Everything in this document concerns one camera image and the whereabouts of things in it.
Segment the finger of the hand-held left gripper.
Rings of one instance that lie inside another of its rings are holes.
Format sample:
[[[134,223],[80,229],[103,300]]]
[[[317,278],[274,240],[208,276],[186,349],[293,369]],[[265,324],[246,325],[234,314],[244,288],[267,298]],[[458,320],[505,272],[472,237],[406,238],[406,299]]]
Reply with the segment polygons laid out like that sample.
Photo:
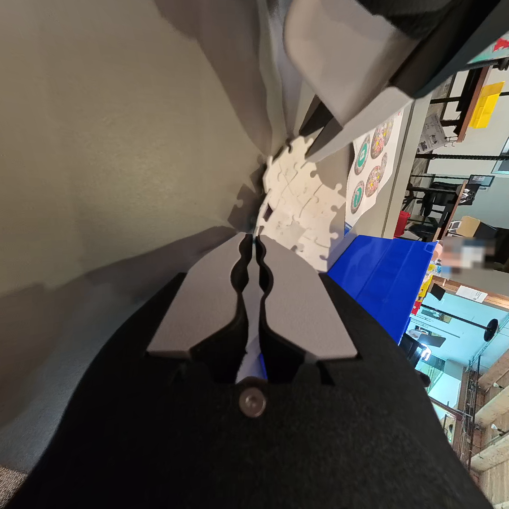
[[[315,95],[304,116],[298,135],[308,137],[316,131],[323,129],[332,119],[334,119],[333,114],[322,100]]]
[[[308,149],[308,162],[317,163],[402,111],[414,99],[400,89],[389,86],[380,92],[353,119],[342,125],[332,118]]]

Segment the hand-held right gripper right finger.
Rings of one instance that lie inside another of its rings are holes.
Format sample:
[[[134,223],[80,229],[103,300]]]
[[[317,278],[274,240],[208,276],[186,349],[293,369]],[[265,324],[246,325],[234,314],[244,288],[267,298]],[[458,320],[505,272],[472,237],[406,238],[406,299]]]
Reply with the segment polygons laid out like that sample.
[[[319,274],[266,235],[256,238],[260,268],[259,341],[268,381],[291,383],[303,365],[358,356]]]

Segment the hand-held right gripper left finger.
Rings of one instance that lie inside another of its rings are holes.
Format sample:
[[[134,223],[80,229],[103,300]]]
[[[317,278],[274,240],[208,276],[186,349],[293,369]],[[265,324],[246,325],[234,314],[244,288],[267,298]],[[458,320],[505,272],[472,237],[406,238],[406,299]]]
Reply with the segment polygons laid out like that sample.
[[[147,354],[204,364],[218,383],[234,383],[246,354],[249,319],[243,299],[252,235],[238,233],[184,276]]]

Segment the joined white puzzle section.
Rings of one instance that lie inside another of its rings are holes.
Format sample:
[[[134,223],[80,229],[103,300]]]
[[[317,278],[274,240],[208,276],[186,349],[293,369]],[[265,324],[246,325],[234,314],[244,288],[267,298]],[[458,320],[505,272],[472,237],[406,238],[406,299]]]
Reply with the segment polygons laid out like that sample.
[[[267,160],[262,177],[265,197],[254,235],[275,240],[316,271],[326,272],[330,251],[339,238],[330,226],[346,199],[340,195],[341,184],[326,186],[317,165],[306,161],[313,141],[296,137]]]

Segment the white printed instruction sheet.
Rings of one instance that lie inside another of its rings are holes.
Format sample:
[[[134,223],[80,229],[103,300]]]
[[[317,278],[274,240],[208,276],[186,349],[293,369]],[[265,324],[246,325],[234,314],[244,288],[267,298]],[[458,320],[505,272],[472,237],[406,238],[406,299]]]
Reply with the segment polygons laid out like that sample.
[[[379,191],[389,181],[402,120],[403,110],[353,141],[354,160],[346,188],[345,234],[374,206]]]

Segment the yellow storage bin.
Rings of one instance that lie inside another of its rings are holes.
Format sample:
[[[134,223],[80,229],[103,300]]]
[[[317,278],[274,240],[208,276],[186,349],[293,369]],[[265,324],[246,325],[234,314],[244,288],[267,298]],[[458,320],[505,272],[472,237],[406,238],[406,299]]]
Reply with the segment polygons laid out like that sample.
[[[505,81],[484,86],[472,113],[469,127],[472,129],[487,128],[495,106],[505,85]]]

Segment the white paper notice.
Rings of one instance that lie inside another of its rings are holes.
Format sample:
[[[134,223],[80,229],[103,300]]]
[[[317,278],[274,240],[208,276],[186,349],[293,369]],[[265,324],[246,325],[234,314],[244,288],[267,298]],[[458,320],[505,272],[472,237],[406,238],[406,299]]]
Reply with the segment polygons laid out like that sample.
[[[448,143],[441,121],[436,113],[428,115],[423,124],[423,130],[417,146],[417,155],[427,154],[441,148]]]

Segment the blue box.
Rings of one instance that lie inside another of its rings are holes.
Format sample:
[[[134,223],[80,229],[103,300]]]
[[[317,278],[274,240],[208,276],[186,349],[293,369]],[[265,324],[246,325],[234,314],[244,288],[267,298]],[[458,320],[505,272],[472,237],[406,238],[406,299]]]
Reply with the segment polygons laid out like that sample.
[[[331,269],[317,271],[332,302],[335,291],[346,293],[403,350],[413,368],[423,347],[405,333],[434,247],[433,243],[360,235]],[[346,319],[341,319],[346,327]]]

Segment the black metal shelf rack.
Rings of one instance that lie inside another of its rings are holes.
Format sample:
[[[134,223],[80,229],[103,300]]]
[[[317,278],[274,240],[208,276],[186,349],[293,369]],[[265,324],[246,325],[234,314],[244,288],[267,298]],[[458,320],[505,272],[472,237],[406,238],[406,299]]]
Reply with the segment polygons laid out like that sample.
[[[505,81],[487,128],[469,122],[481,89]],[[473,216],[508,228],[508,60],[501,65],[458,72],[431,94],[428,115],[436,113],[448,143],[415,158],[402,209],[406,225],[425,241],[452,220]]]

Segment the black round-base stand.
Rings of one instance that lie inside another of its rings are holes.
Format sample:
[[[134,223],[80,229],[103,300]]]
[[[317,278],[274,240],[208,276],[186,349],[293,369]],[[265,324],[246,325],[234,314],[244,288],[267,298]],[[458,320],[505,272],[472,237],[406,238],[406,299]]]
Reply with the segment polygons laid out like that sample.
[[[499,331],[499,321],[497,319],[490,320],[488,322],[488,324],[485,326],[485,325],[481,325],[481,324],[479,324],[477,322],[473,322],[473,321],[464,319],[464,318],[462,318],[460,316],[454,315],[454,314],[449,313],[447,311],[442,311],[440,309],[436,309],[436,308],[430,307],[430,306],[428,306],[426,304],[423,304],[423,303],[421,304],[420,309],[426,309],[428,311],[433,311],[436,314],[447,315],[447,316],[451,317],[452,319],[455,319],[455,320],[461,321],[463,323],[466,323],[468,325],[471,325],[473,327],[482,329],[484,331],[483,339],[484,339],[485,342],[491,341],[494,338],[494,336]]]

